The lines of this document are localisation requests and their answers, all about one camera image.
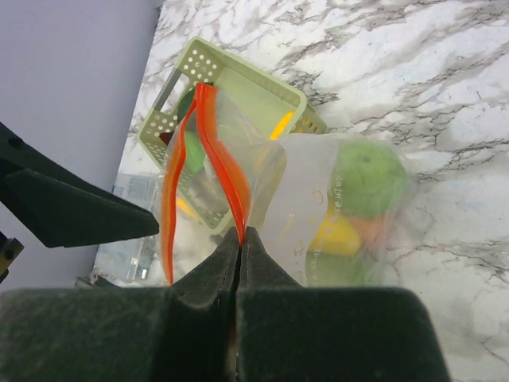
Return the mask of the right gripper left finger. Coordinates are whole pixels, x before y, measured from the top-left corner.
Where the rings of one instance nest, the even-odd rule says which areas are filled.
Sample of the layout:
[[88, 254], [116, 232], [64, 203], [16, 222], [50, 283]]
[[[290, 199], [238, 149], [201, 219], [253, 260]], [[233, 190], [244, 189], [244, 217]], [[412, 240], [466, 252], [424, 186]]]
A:
[[236, 230], [172, 286], [11, 290], [4, 381], [233, 381]]

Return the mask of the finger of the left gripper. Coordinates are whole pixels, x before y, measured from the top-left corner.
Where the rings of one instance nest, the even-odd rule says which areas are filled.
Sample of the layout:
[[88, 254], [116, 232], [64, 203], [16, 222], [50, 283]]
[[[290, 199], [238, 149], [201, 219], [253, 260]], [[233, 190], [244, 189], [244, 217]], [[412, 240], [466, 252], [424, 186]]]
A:
[[153, 214], [100, 189], [1, 127], [1, 202], [48, 248], [152, 236]]

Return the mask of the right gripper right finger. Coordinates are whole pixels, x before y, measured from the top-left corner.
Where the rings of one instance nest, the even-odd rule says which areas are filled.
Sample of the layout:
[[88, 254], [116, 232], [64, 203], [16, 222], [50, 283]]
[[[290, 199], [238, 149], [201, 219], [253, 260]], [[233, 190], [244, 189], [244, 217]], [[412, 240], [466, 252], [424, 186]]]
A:
[[429, 313], [399, 287], [303, 287], [246, 230], [236, 295], [242, 381], [447, 381]]

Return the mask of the yellow pear toy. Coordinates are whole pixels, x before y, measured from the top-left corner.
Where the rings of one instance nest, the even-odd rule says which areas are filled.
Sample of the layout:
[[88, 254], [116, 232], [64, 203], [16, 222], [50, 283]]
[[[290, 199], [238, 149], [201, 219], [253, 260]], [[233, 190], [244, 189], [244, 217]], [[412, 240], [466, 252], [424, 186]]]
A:
[[354, 256], [362, 240], [350, 221], [341, 214], [327, 214], [309, 245], [310, 251], [329, 255]]

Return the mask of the clear zip top bag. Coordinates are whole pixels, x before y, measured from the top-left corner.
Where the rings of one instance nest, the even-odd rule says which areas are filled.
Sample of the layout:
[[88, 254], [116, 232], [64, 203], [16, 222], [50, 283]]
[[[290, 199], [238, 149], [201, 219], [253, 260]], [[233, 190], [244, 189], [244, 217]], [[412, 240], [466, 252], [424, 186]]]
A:
[[411, 178], [385, 142], [295, 133], [266, 138], [210, 84], [184, 99], [161, 175], [165, 281], [189, 273], [234, 230], [257, 231], [306, 287], [375, 285]]

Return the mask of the orange peach toy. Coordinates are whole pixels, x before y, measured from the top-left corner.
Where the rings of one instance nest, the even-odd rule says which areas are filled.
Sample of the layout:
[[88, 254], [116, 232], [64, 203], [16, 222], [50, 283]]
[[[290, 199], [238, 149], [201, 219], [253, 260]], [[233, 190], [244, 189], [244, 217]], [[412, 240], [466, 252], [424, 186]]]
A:
[[382, 247], [387, 236], [387, 215], [376, 218], [351, 216], [349, 220], [366, 247], [371, 249]]

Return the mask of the bright green citrus toy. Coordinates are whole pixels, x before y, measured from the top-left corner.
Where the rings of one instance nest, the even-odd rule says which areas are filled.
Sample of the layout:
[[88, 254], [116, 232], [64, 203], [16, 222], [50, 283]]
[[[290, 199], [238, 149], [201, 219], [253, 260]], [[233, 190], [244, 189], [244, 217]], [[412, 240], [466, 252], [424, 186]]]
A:
[[407, 172], [389, 146], [366, 139], [340, 144], [330, 192], [340, 198], [342, 213], [382, 216], [397, 207], [408, 184]]

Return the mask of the green cabbage toy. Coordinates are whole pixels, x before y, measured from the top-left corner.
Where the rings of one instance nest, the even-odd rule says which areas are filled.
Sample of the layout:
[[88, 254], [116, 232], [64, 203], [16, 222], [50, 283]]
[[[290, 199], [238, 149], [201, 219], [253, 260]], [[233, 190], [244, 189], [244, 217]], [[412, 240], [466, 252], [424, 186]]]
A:
[[305, 275], [308, 287], [363, 287], [380, 284], [380, 263], [369, 251], [356, 255], [314, 254], [308, 251]]

